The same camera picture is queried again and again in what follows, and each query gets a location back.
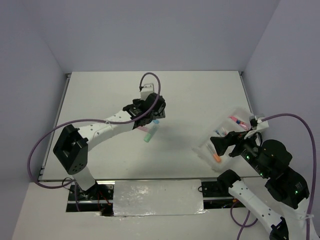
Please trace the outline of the orange highlighter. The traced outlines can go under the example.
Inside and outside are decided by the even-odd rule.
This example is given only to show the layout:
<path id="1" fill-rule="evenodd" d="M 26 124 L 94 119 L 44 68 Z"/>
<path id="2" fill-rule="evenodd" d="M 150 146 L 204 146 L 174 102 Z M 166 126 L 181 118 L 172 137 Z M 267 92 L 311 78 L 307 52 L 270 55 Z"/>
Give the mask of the orange highlighter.
<path id="1" fill-rule="evenodd" d="M 206 144 L 206 147 L 207 149 L 210 151 L 213 159 L 217 162 L 217 163 L 220 163 L 222 160 L 220 158 L 220 156 L 217 155 L 216 151 L 215 151 L 215 148 L 210 144 L 210 143 L 207 143 Z"/>

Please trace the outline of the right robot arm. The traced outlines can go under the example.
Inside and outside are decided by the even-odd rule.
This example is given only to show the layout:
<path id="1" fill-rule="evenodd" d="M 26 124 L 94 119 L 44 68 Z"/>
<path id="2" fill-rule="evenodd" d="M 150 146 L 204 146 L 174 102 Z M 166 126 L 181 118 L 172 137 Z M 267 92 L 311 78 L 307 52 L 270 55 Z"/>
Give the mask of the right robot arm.
<path id="1" fill-rule="evenodd" d="M 263 225 L 271 240 L 317 240 L 319 237 L 309 218 L 310 192 L 306 180 L 289 164 L 292 155 L 277 140 L 256 144 L 245 132 L 231 131 L 226 136 L 210 138 L 218 156 L 228 147 L 231 158 L 241 156 L 264 179 L 265 188 L 280 203 L 282 214 L 274 212 L 260 200 L 231 169 L 217 178 L 217 190 L 223 196 L 238 199 Z"/>

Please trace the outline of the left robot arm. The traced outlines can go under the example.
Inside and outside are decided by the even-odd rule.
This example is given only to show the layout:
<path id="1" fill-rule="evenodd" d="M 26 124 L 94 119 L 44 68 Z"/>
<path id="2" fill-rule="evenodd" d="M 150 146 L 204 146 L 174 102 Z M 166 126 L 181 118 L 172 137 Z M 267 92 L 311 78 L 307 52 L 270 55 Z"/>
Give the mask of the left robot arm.
<path id="1" fill-rule="evenodd" d="M 99 186 L 87 167 L 89 151 L 114 136 L 164 118 L 165 107 L 165 99 L 151 93 L 145 100 L 134 99 L 132 104 L 123 107 L 103 122 L 82 127 L 68 124 L 63 128 L 53 153 L 65 171 L 76 181 L 82 196 L 91 200 L 107 192 L 104 187 Z"/>

